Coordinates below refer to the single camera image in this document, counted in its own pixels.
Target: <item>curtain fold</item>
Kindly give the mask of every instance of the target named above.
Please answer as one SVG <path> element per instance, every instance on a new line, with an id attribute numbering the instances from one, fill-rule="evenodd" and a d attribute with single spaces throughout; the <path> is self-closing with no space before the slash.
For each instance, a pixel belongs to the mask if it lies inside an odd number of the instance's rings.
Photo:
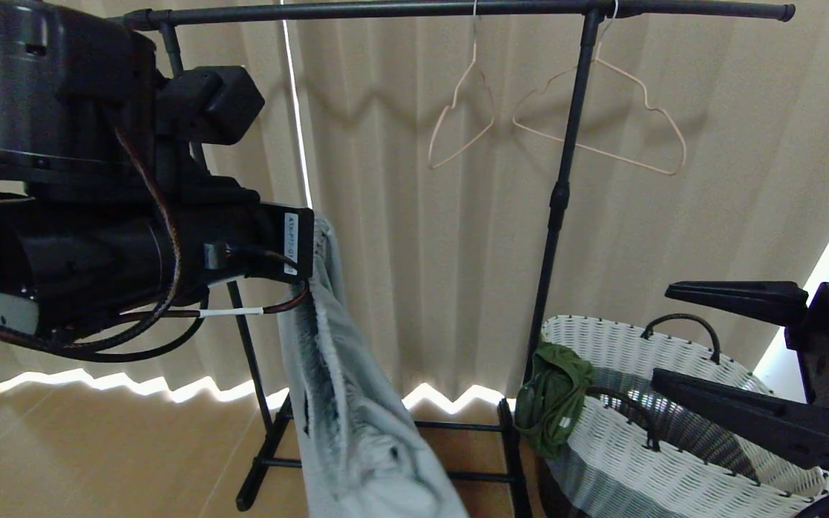
<path id="1" fill-rule="evenodd" d="M 114 16 L 204 0 L 76 1 Z M 235 4 L 234 2 L 210 3 Z M 487 135 L 436 171 L 427 166 L 435 121 L 471 59 L 471 20 L 291 21 L 299 121 L 278 22 L 180 27 L 185 68 L 246 65 L 267 104 L 233 147 L 207 147 L 211 169 L 265 200 L 305 204 L 299 137 L 316 211 L 335 225 L 349 309 L 403 394 L 427 381 L 455 398 L 481 384 L 513 395 L 523 371 L 533 297 L 561 144 L 511 124 L 514 106 L 576 63 L 581 17 L 481 17 L 478 63 L 438 132 L 435 161 Z M 161 69 L 167 59 L 158 34 Z M 687 137 L 674 177 L 576 151 L 571 200 L 546 315 L 589 314 L 642 324 L 696 312 L 724 351 L 756 364 L 774 328 L 667 301 L 666 286 L 695 279 L 802 282 L 829 239 L 829 3 L 797 2 L 789 23 L 647 14 L 620 19 L 602 58 L 648 85 Z M 520 121 L 562 135 L 573 73 L 520 106 Z M 595 66 L 579 142 L 673 168 L 679 145 L 638 87 Z M 18 186 L 7 186 L 16 190 Z M 285 294 L 241 281 L 246 305 Z M 223 288 L 211 307 L 227 307 Z M 154 347 L 187 322 L 161 322 L 129 348 Z M 268 393 L 284 386 L 276 324 L 250 318 Z M 697 327 L 658 329 L 705 340 Z M 78 367 L 0 344 L 0 380 Z M 211 376 L 248 379 L 235 322 L 208 319 L 181 350 L 138 364 L 86 365 L 95 376 L 164 375 L 172 388 Z"/>

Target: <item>green garment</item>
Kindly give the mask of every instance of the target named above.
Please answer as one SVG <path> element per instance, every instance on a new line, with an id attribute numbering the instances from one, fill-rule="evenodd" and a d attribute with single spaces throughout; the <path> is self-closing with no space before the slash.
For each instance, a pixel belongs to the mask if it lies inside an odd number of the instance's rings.
<path id="1" fill-rule="evenodd" d="M 514 424 L 539 455 L 556 458 L 584 410 L 593 365 L 565 345 L 540 342 L 533 377 L 517 393 Z"/>

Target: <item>white cable label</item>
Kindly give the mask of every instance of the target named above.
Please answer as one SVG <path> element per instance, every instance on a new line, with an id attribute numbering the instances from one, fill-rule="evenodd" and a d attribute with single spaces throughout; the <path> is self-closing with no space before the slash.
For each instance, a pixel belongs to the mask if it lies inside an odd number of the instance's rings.
<path id="1" fill-rule="evenodd" d="M 299 262 L 299 214 L 295 212 L 284 215 L 284 255 Z M 284 265 L 284 273 L 295 276 L 298 272 L 293 266 Z"/>

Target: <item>white and gray basket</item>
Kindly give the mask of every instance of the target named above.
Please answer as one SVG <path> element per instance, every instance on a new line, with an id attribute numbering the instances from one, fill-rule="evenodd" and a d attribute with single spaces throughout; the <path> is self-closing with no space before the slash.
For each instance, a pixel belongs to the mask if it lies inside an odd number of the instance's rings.
<path id="1" fill-rule="evenodd" d="M 701 322 L 714 347 L 655 335 L 654 325 L 670 318 Z M 630 404 L 586 398 L 568 447 L 547 462 L 573 508 L 591 518 L 787 518 L 825 494 L 820 469 L 798 468 L 651 389 L 654 368 L 667 368 L 773 393 L 720 353 L 717 335 L 704 320 L 675 314 L 641 328 L 563 315 L 546 322 L 543 340 L 571 347 L 595 367 L 595 386 L 644 407 L 662 441 L 659 452 L 645 447 L 645 419 Z"/>

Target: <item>wire hanger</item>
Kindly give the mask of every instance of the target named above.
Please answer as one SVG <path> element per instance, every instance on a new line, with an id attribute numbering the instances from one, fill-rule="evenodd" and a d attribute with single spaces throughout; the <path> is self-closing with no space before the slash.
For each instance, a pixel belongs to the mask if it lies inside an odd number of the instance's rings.
<path id="1" fill-rule="evenodd" d="M 599 154 L 601 154 L 605 157 L 614 158 L 615 160 L 619 160 L 619 161 L 625 162 L 627 164 L 632 164 L 634 166 L 638 166 L 638 167 L 641 167 L 641 168 L 647 168 L 647 170 L 655 171 L 655 173 L 661 173 L 661 174 L 666 174 L 668 176 L 672 176 L 674 174 L 680 173 L 680 170 L 682 170 L 682 168 L 684 168 L 684 165 L 687 164 L 687 141 L 684 139 L 684 135 L 680 132 L 680 128 L 677 127 L 676 122 L 674 122 L 674 118 L 671 118 L 671 115 L 667 112 L 667 109 L 664 109 L 664 108 L 661 108 L 661 107 L 656 107 L 656 106 L 651 106 L 651 103 L 648 102 L 648 87 L 645 86 L 645 83 L 643 83 L 641 81 L 641 79 L 636 78 L 635 76 L 631 75 L 631 73 L 628 73 L 628 72 L 626 72 L 625 70 L 623 70 L 621 68 L 618 68 L 618 66 L 616 66 L 616 65 L 612 65 L 611 63 L 608 63 L 608 62 L 603 61 L 602 59 L 599 59 L 599 49 L 601 49 L 601 46 L 603 46 L 603 38 L 606 36 L 606 32 L 610 28 L 610 25 L 612 24 L 612 20 L 616 19 L 616 13 L 619 12 L 619 0 L 615 0 L 615 6 L 616 6 L 615 9 L 613 9 L 613 11 L 612 11 L 612 17 L 610 17 L 609 20 L 606 22 L 606 25 L 603 27 L 603 33 L 601 34 L 601 37 L 599 37 L 599 42 L 597 42 L 597 49 L 594 51 L 593 63 L 599 63 L 600 65 L 605 66 L 605 68 L 609 68 L 613 72 L 619 73 L 620 76 L 624 76 L 624 78 L 627 78 L 627 79 L 630 79 L 630 80 L 634 81 L 636 85 L 639 85 L 641 87 L 642 93 L 644 94 L 644 97 L 645 97 L 645 99 L 644 99 L 645 109 L 647 109 L 649 112 L 660 112 L 661 115 L 664 115 L 664 117 L 667 119 L 667 122 L 670 122 L 671 127 L 674 128 L 674 132 L 675 132 L 675 134 L 677 134 L 677 139 L 680 140 L 680 150 L 681 150 L 680 163 L 677 164 L 677 167 L 673 171 L 668 171 L 668 170 L 665 170 L 665 168 L 658 168 L 658 167 L 655 167 L 655 166 L 652 166 L 652 165 L 649 165 L 649 164 L 645 164 L 645 163 L 640 162 L 638 160 L 632 160 L 632 158 L 620 157 L 619 155 L 610 153 L 609 151 L 597 150 L 595 147 L 590 147 L 589 145 L 580 144 L 580 143 L 576 143 L 575 145 L 577 147 L 582 148 L 582 150 L 593 151 L 594 153 L 599 153 Z M 513 111 L 514 115 L 513 115 L 513 118 L 511 119 L 511 121 L 514 122 L 514 125 L 516 125 L 516 127 L 519 127 L 520 129 L 526 130 L 528 132 L 532 132 L 533 134 L 536 134 L 536 135 L 540 135 L 540 137 L 550 138 L 552 140 L 555 140 L 556 142 L 565 142 L 565 139 L 563 139 L 563 138 L 553 137 L 552 135 L 546 134 L 545 132 L 541 132 L 539 130 L 535 130 L 533 128 L 526 127 L 526 125 L 523 125 L 523 124 L 520 124 L 520 122 L 517 122 L 517 109 L 520 108 L 520 105 L 523 104 L 523 102 L 526 101 L 526 99 L 529 99 L 530 97 L 533 97 L 533 95 L 542 96 L 543 94 L 545 94 L 546 91 L 548 91 L 548 89 L 549 89 L 549 85 L 551 85 L 553 81 L 555 81 L 556 79 L 561 78 L 561 76 L 566 75 L 566 73 L 574 72 L 576 69 L 578 69 L 578 66 L 575 65 L 575 66 L 573 66 L 573 68 L 569 68 L 564 72 L 557 73 L 556 75 L 552 76 L 552 78 L 549 78 L 549 80 L 545 82 L 545 86 L 544 86 L 542 92 L 539 92 L 538 89 L 533 89 L 533 91 L 531 91 L 530 93 L 527 93 L 527 95 L 525 95 L 523 97 L 523 99 L 520 99 L 520 102 L 517 102 L 517 105 L 514 106 L 514 111 Z"/>
<path id="2" fill-rule="evenodd" d="M 471 19 L 471 22 L 473 22 L 473 59 L 471 59 L 471 62 L 469 63 L 469 66 L 467 66 L 465 72 L 463 72 L 463 75 L 460 77 L 460 80 L 458 80 L 458 83 L 456 83 L 456 88 L 453 89 L 453 101 L 449 105 L 447 105 L 443 108 L 443 112 L 440 112 L 440 118 L 437 118 L 437 124 L 434 125 L 434 132 L 433 132 L 433 134 L 431 134 L 430 144 L 427 146 L 427 166 L 432 171 L 435 170 L 436 168 L 441 167 L 443 164 L 447 163 L 448 161 L 453 160 L 454 158 L 460 156 L 460 154 L 463 153 L 463 151 L 467 150 L 470 147 L 470 145 L 475 144 L 475 142 L 478 141 L 478 139 L 481 138 L 482 135 L 486 134 L 488 132 L 488 130 L 490 130 L 491 127 L 494 126 L 494 96 L 491 95 L 491 86 L 488 86 L 488 83 L 486 82 L 486 78 L 484 77 L 484 72 L 481 71 L 481 66 L 478 65 L 478 63 L 477 63 L 477 58 L 478 58 L 478 27 L 475 25 L 475 20 L 477 20 L 477 19 L 478 19 L 478 0 L 474 0 L 474 2 L 473 2 L 473 19 Z M 452 109 L 456 109 L 456 102 L 458 100 L 458 95 L 460 95 L 460 86 L 463 85 L 463 82 L 465 81 L 466 76 L 469 76 L 469 73 L 471 72 L 471 69 L 473 69 L 473 68 L 475 68 L 476 72 L 478 72 L 478 75 L 481 78 L 481 83 L 479 83 L 479 85 L 488 94 L 488 101 L 491 102 L 491 114 L 492 114 L 491 115 L 491 121 L 488 122 L 488 125 L 486 127 L 484 127 L 484 129 L 482 131 L 478 132 L 478 134 L 475 135 L 475 137 L 473 137 L 473 139 L 471 139 L 468 143 L 466 143 L 466 145 L 461 147 L 459 151 L 457 151 L 454 154 L 448 156 L 447 158 L 444 158 L 444 160 L 441 160 L 440 163 L 434 164 L 434 141 L 437 140 L 437 133 L 438 133 L 438 131 L 440 131 L 440 127 L 443 124 L 443 119 L 446 118 L 446 116 L 447 116 L 447 112 L 452 111 Z"/>

